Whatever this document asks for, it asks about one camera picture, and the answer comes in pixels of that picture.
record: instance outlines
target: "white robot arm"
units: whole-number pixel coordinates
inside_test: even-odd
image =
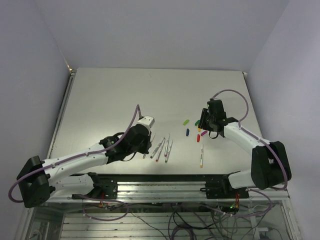
[[[96,173],[90,172],[80,176],[74,174],[92,167],[123,161],[132,154],[148,154],[154,123],[153,117],[145,116],[140,118],[135,126],[128,128],[126,133],[119,132],[107,136],[99,143],[77,153],[42,161],[39,156],[31,157],[17,177],[18,181],[24,178],[18,183],[24,206],[36,207],[57,196],[71,198],[73,195],[82,194],[95,198],[100,197],[102,193],[110,192],[106,188],[113,188],[114,185],[102,182]]]
[[[228,181],[233,189],[258,187],[266,189],[291,179],[285,146],[256,136],[234,117],[227,117],[223,103],[210,99],[202,109],[199,128],[230,139],[251,155],[251,169],[231,173]]]

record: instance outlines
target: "pen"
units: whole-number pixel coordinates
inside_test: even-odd
[[[169,151],[169,141],[170,141],[170,133],[168,133],[168,140],[165,146],[165,150],[164,150],[164,156],[166,157],[168,155],[168,151]]]
[[[164,142],[164,140],[166,140],[166,139],[163,138],[162,141],[158,144],[158,146],[156,146],[155,150],[153,151],[153,153],[150,156],[151,159],[156,155],[156,153],[158,152],[158,150],[159,150],[161,144]]]
[[[172,140],[172,142],[171,142],[171,145],[170,145],[170,148],[169,148],[169,150],[168,150],[168,154],[166,155],[166,157],[165,157],[165,163],[167,163],[168,162],[168,160],[169,160],[169,156],[170,156],[170,153],[171,153],[171,150],[172,150],[172,144],[174,144],[174,141]]]
[[[156,136],[156,133],[153,135],[153,138],[152,138],[152,140],[150,141],[151,144],[152,144],[152,142],[154,141],[155,136]]]
[[[201,155],[200,155],[200,168],[204,165],[204,144],[202,143],[201,147]]]
[[[165,139],[165,138],[163,138],[163,139],[164,139],[164,142],[163,142],[163,144],[161,145],[161,148],[160,148],[160,151],[159,151],[159,153],[158,153],[158,156],[157,156],[156,159],[155,159],[156,162],[159,161],[160,156],[161,156],[161,153],[162,153],[162,150],[164,149],[164,145],[166,144],[166,139]]]

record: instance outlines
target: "cable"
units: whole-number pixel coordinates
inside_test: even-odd
[[[282,235],[281,235],[281,233],[280,233],[280,231],[279,231],[278,229],[273,228],[273,227],[269,227],[269,229],[270,229],[271,231],[276,230],[276,231],[279,233],[281,240],[284,240],[284,239],[282,238]]]
[[[252,229],[254,229],[253,237],[255,237],[257,227],[258,227],[258,225],[261,223],[262,219],[264,219],[264,217],[265,217],[266,215],[267,215],[267,214],[265,213],[265,214],[261,217],[260,221],[259,221],[254,227],[250,228],[249,231],[247,231],[247,232],[242,236],[242,238],[241,238],[240,240],[244,239],[244,237],[245,237]]]
[[[211,97],[210,99],[215,99],[216,96],[218,96],[219,94],[221,94],[221,93],[223,93],[223,92],[234,92],[234,93],[236,93],[236,94],[239,94],[239,95],[243,98],[243,100],[244,100],[244,102],[245,102],[245,106],[246,106],[246,111],[245,111],[244,116],[243,116],[242,118],[240,118],[240,120],[239,120],[239,122],[238,122],[239,128],[241,128],[241,122],[248,116],[248,113],[249,113],[249,103],[248,103],[246,97],[245,97],[242,93],[240,93],[239,91],[233,90],[233,89],[224,89],[224,90],[218,91],[218,92],[217,92],[215,95],[213,95],[213,97]]]
[[[213,208],[205,203],[202,203],[202,205],[208,209],[211,209],[215,212],[218,212],[218,213],[221,213],[223,214],[224,216],[229,216],[229,217],[234,217],[234,218],[249,218],[249,217],[255,217],[255,216],[262,216],[263,214],[266,214],[267,212],[269,212],[273,206],[272,204],[272,201],[270,199],[270,197],[268,197],[266,194],[264,194],[263,192],[261,191],[257,191],[257,190],[254,190],[252,188],[249,188],[248,191],[252,191],[252,192],[255,192],[257,194],[261,194],[262,196],[266,197],[269,201],[269,206],[267,207],[267,209],[265,209],[264,211],[261,211],[260,213],[258,212],[254,212],[254,213],[250,213],[250,214],[247,214],[247,215],[241,215],[241,214],[230,214],[230,213],[227,213],[227,212],[223,212],[221,211],[220,209],[217,209],[217,208]]]
[[[175,214],[177,214],[177,215],[179,216],[179,218],[184,222],[185,226],[182,226],[181,224],[178,224],[178,223],[176,222]],[[206,225],[206,227],[191,226],[190,224],[188,224],[188,223],[182,218],[182,216],[181,216],[177,211],[174,212],[174,214],[173,214],[173,222],[175,223],[175,225],[177,225],[177,226],[180,227],[180,228],[184,228],[184,229],[194,229],[194,230],[204,230],[204,229],[208,229],[209,227],[211,227],[212,225],[214,225],[214,224],[212,223],[212,224],[210,224],[210,225]]]
[[[21,183],[23,180],[27,179],[28,177],[34,175],[34,174],[37,174],[41,171],[45,171],[49,168],[54,168],[55,166],[58,166],[60,164],[63,164],[65,162],[68,162],[68,161],[71,161],[71,160],[74,160],[74,159],[77,159],[77,158],[80,158],[80,157],[84,157],[84,156],[89,156],[89,155],[92,155],[92,154],[101,154],[103,152],[106,152],[114,147],[116,147],[124,138],[125,136],[127,135],[127,133],[129,132],[129,129],[131,128],[132,124],[134,123],[135,121],[135,118],[137,116],[137,113],[139,115],[139,118],[141,119],[142,118],[142,115],[141,115],[141,110],[140,110],[140,106],[139,104],[135,107],[135,111],[134,111],[134,114],[133,114],[133,117],[132,117],[132,120],[129,124],[129,126],[127,127],[127,129],[125,130],[124,134],[120,137],[120,139],[118,141],[116,141],[113,145],[105,148],[105,149],[102,149],[102,150],[98,150],[98,151],[90,151],[90,152],[84,152],[84,153],[80,153],[80,154],[77,154],[77,155],[74,155],[74,156],[70,156],[70,157],[67,157],[66,159],[63,159],[63,160],[60,160],[60,161],[57,161],[55,162],[54,164],[50,164],[48,166],[44,166],[44,167],[41,167],[39,169],[36,169],[32,172],[29,172],[27,173],[26,175],[20,177],[9,189],[9,192],[8,192],[8,197],[9,199],[14,202],[14,203],[23,203],[24,201],[23,200],[16,200],[12,197],[12,192],[14,190],[14,188],[19,184]]]
[[[216,135],[214,137],[211,137],[210,134],[211,134],[211,131],[209,131],[209,138],[211,138],[211,139],[216,139],[217,137],[219,137],[218,132],[216,132]]]
[[[137,153],[137,152],[135,152],[135,153],[133,154],[133,156],[132,156],[129,160],[121,160],[121,162],[129,162],[129,161],[131,161],[131,160],[135,157],[136,153]]]
[[[238,219],[239,219],[239,218],[235,218],[235,219],[234,219],[233,227],[232,227],[232,232],[231,232],[231,237],[230,237],[231,239],[232,239],[232,236],[238,232],[238,223],[237,223],[237,220],[238,220]]]
[[[82,194],[77,194],[77,196],[79,196],[79,197],[81,197],[81,198],[83,198],[83,199],[86,199],[86,200],[99,201],[99,202],[101,201],[101,199],[96,199],[96,198],[87,197],[87,196],[82,195]],[[122,219],[122,218],[124,218],[125,216],[127,216],[127,214],[129,213],[129,210],[130,210],[130,209],[129,209],[129,206],[128,206],[127,203],[125,203],[125,202],[123,202],[123,201],[115,200],[115,199],[108,199],[107,201],[110,202],[110,203],[123,204],[124,207],[126,208],[126,212],[125,212],[122,216],[120,216],[120,217],[116,217],[116,218],[113,218],[113,219],[103,219],[103,218],[98,218],[98,217],[94,217],[94,216],[88,215],[88,214],[86,213],[86,206],[87,206],[87,205],[85,205],[85,206],[83,207],[83,209],[82,209],[83,216],[84,216],[84,217],[87,217],[87,218],[89,218],[89,219],[94,219],[94,220],[98,220],[98,221],[111,222],[111,221],[116,221],[116,220]]]
[[[266,213],[261,217],[260,221],[259,221],[254,227],[250,228],[249,231],[247,231],[247,232],[242,236],[242,238],[241,238],[240,240],[242,240],[252,229],[254,229],[253,237],[255,237],[255,234],[256,234],[256,230],[257,230],[258,225],[261,223],[261,221],[264,219],[264,217],[267,215],[268,212],[266,212]]]
[[[149,223],[147,223],[145,220],[143,220],[140,216],[134,215],[132,211],[130,211],[130,213],[131,213],[133,216],[135,216],[136,218],[140,219],[140,220],[141,220],[142,222],[144,222],[145,224],[147,224],[149,227],[151,227],[151,228],[159,231],[159,232],[162,234],[162,236],[164,237],[164,239],[167,240],[167,237],[166,237],[166,236],[163,234],[163,232],[160,231],[158,228],[156,228],[156,227],[154,227],[154,226],[151,226]]]
[[[287,186],[288,186],[288,176],[287,176],[285,167],[282,164],[282,162],[280,161],[280,158],[278,157],[278,155],[269,146],[269,144],[267,144],[265,141],[260,139],[258,136],[254,135],[253,133],[249,132],[248,130],[246,130],[245,128],[243,128],[241,126],[241,122],[248,116],[248,113],[249,113],[249,104],[248,104],[248,101],[247,101],[246,97],[242,93],[240,93],[239,91],[236,91],[236,90],[233,90],[233,89],[224,89],[224,90],[218,91],[211,99],[214,99],[216,96],[218,96],[219,94],[221,94],[223,92],[233,92],[233,93],[236,93],[236,94],[240,95],[243,98],[243,100],[245,102],[245,105],[246,105],[246,111],[245,111],[244,116],[238,122],[239,129],[242,130],[243,132],[245,132],[246,134],[250,135],[251,137],[253,137],[257,141],[259,141],[263,145],[265,145],[265,147],[272,153],[272,155],[274,156],[275,160],[279,164],[279,167],[280,167],[280,169],[282,171],[283,179],[284,179],[284,185],[283,185],[283,187],[273,187],[272,186],[271,189],[274,189],[274,190],[285,190],[287,188]]]

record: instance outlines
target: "white table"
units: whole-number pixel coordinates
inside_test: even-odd
[[[251,156],[234,142],[208,134],[197,142],[202,108],[216,92],[234,89],[247,98],[249,114],[242,124],[260,134],[248,89],[241,71],[79,68],[76,72],[66,108],[51,150],[51,158],[80,151],[101,139],[124,132],[136,104],[142,115],[155,118],[152,134],[156,133],[150,152],[170,133],[173,139],[168,163],[142,159],[90,168],[83,173],[98,174],[227,174],[249,169]],[[240,119],[246,105],[232,92],[219,95],[228,117]],[[204,164],[200,168],[201,143]]]

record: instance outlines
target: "gray wall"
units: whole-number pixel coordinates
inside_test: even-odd
[[[289,0],[36,0],[72,68],[249,71]]]
[[[320,1],[291,0],[248,74],[263,135],[281,140],[306,240],[319,240]]]
[[[10,240],[23,204],[7,192],[29,157],[46,156],[69,69],[33,0],[2,0],[0,33],[0,238]]]

